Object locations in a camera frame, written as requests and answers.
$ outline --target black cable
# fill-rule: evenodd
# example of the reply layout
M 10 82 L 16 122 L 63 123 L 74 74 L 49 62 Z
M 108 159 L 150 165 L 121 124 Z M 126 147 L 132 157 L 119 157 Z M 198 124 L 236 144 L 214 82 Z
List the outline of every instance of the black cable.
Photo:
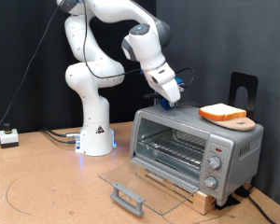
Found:
M 1 125 L 1 123 L 3 122 L 3 120 L 5 119 L 5 117 L 7 116 L 7 113 L 8 113 L 8 111 L 9 111 L 9 109 L 10 109 L 10 107 L 11 107 L 11 105 L 12 105 L 14 99 L 16 98 L 16 96 L 17 96 L 17 94 L 18 94 L 18 92 L 19 92 L 19 90 L 20 90 L 20 88 L 21 88 L 21 86 L 22 86 L 22 83 L 23 83 L 24 80 L 26 79 L 26 76 L 27 76 L 27 74 L 28 74 L 28 70 L 29 70 L 30 64 L 31 64 L 31 62 L 33 61 L 33 59 L 35 58 L 35 56 L 36 56 L 36 54 L 37 54 L 37 52 L 38 52 L 38 49 L 39 49 L 41 43 L 43 42 L 43 39 L 45 38 L 45 36 L 46 36 L 46 34 L 47 34 L 47 31 L 48 31 L 48 29 L 49 29 L 49 26 L 50 26 L 50 24 L 51 24 L 53 18 L 55 17 L 55 14 L 56 14 L 56 12 L 57 12 L 59 6 L 60 6 L 63 2 L 64 2 L 64 0 L 62 0 L 62 2 L 56 7 L 56 9 L 55 9 L 53 15 L 51 16 L 51 18 L 50 18 L 50 20 L 49 20 L 49 23 L 48 23 L 48 25 L 47 25 L 46 31 L 45 31 L 45 33 L 43 34 L 42 38 L 40 39 L 40 41 L 39 41 L 39 43 L 38 43 L 38 46 L 37 46 L 36 51 L 35 51 L 35 54 L 33 55 L 33 57 L 31 58 L 30 62 L 28 63 L 28 66 L 27 66 L 27 68 L 26 68 L 25 75 L 24 75 L 24 77 L 23 77 L 22 80 L 21 80 L 21 84 L 20 84 L 20 86 L 18 87 L 16 93 L 13 95 L 13 97 L 12 97 L 12 99 L 11 99 L 11 101 L 10 101 L 10 104 L 9 104 L 9 106 L 8 106 L 8 108 L 7 108 L 7 112 L 5 113 L 5 115 L 4 115 L 4 116 L 2 117 L 2 119 L 0 120 L 0 125 Z
M 86 11 L 86 5 L 85 5 L 85 1 L 83 0 L 83 4 L 84 4 L 84 12 L 85 12 L 85 29 L 86 29 L 86 34 L 85 34 L 85 39 L 84 39 L 84 45 L 83 45 L 83 54 L 84 54 L 84 61 L 85 61 L 85 64 L 86 66 L 88 67 L 88 69 L 90 70 L 90 72 L 97 78 L 111 78 L 111 77 L 98 77 L 96 76 L 92 70 L 90 69 L 90 67 L 88 66 L 88 63 L 87 63 L 87 60 L 86 60 L 86 53 L 85 53 L 85 45 L 86 45 L 86 38 L 87 38 L 87 30 L 88 30 L 88 22 L 87 22 L 87 11 Z M 114 75 L 112 77 L 121 77 L 121 76 L 124 76 L 124 75 L 128 75 L 132 72 L 136 72 L 136 71 L 140 71 L 141 69 L 135 69 L 135 70 L 132 70 L 130 72 L 126 72 L 126 73 L 122 73 L 122 74 L 119 74 L 119 75 Z
M 250 195 L 248 195 L 248 199 L 250 200 L 250 202 L 252 202 L 252 204 L 254 204 L 254 205 L 258 208 L 258 210 L 261 212 L 261 214 L 262 214 L 270 223 L 276 224 L 275 222 L 273 222 L 273 221 L 264 213 L 264 211 L 260 208 L 260 206 L 259 206 L 256 202 L 254 202 L 254 200 L 250 197 Z
M 191 73 L 192 73 L 192 80 L 190 81 L 190 83 L 189 83 L 188 85 L 185 85 L 185 84 L 181 84 L 181 85 L 180 85 L 180 86 L 181 86 L 182 88 L 184 88 L 184 89 L 188 88 L 188 87 L 193 83 L 193 81 L 194 81 L 194 79 L 195 79 L 194 70 L 191 69 L 190 67 L 181 69 L 181 70 L 179 70 L 179 71 L 177 71 L 177 72 L 175 72 L 175 73 L 177 74 L 177 73 L 183 72 L 183 71 L 185 71 L 185 70 L 190 70 L 190 71 L 191 71 Z
M 52 130 L 50 130 L 50 129 L 48 129 L 48 128 L 45 128 L 45 127 L 43 127 L 41 130 L 47 131 L 47 132 L 49 132 L 49 133 L 52 133 L 52 134 L 54 134 L 54 135 L 56 135 L 56 136 L 58 136 L 58 137 L 66 137 L 66 134 L 55 133 L 54 131 L 52 131 Z
M 76 143 L 76 141 L 68 141 L 68 142 L 64 142 L 64 141 L 61 141 L 61 140 L 59 140 L 59 139 L 57 139 L 57 138 L 54 138 L 52 135 L 50 135 L 49 133 L 47 133 L 47 131 L 45 131 L 45 130 L 42 130 L 44 133 L 46 133 L 49 137 L 51 137 L 52 139 L 54 139 L 55 141 L 57 141 L 57 142 L 60 142 L 60 143 L 66 143 L 66 144 L 75 144 Z

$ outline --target oven rack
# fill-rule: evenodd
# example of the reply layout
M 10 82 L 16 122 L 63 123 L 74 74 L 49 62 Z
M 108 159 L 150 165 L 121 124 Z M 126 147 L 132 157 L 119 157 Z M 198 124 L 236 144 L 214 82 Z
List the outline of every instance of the oven rack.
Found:
M 206 140 L 178 130 L 167 129 L 142 139 L 138 144 L 200 170 Z

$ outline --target toast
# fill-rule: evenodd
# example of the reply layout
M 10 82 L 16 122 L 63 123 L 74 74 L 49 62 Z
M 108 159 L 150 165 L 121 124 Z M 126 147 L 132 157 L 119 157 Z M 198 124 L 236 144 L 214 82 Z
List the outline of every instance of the toast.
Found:
M 217 104 L 204 106 L 199 110 L 199 115 L 205 119 L 216 121 L 244 118 L 246 111 L 230 105 Z

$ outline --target table surface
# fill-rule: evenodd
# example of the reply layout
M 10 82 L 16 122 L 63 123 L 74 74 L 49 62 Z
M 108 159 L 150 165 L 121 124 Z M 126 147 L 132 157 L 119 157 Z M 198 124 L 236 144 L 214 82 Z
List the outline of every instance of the table surface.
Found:
M 102 157 L 77 154 L 73 145 L 43 133 L 20 134 L 20 146 L 0 148 L 0 224 L 2 223 L 269 223 L 248 200 L 202 216 L 184 204 L 164 217 L 144 207 L 143 217 L 111 198 L 112 187 L 98 177 L 130 159 L 133 123 L 111 124 L 118 147 Z M 59 130 L 58 133 L 79 131 Z M 280 224 L 280 205 L 258 189 L 251 197 Z

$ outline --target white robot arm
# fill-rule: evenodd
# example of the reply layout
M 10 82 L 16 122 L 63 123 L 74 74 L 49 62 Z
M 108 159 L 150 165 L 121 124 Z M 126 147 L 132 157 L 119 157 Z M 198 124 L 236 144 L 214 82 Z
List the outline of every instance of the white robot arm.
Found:
M 104 22 L 135 20 L 140 23 L 124 37 L 122 49 L 129 60 L 140 62 L 149 86 L 173 104 L 179 100 L 180 92 L 175 72 L 161 53 L 161 47 L 169 44 L 171 31 L 167 24 L 130 0 L 57 0 L 57 4 L 72 14 L 65 22 L 66 36 L 75 57 L 83 62 L 69 66 L 65 75 L 67 84 L 79 94 L 83 104 L 84 124 L 76 152 L 104 155 L 112 151 L 112 131 L 109 103 L 98 94 L 98 88 L 120 84 L 124 76 L 118 75 L 123 74 L 124 69 L 99 48 L 90 20 L 96 16 Z

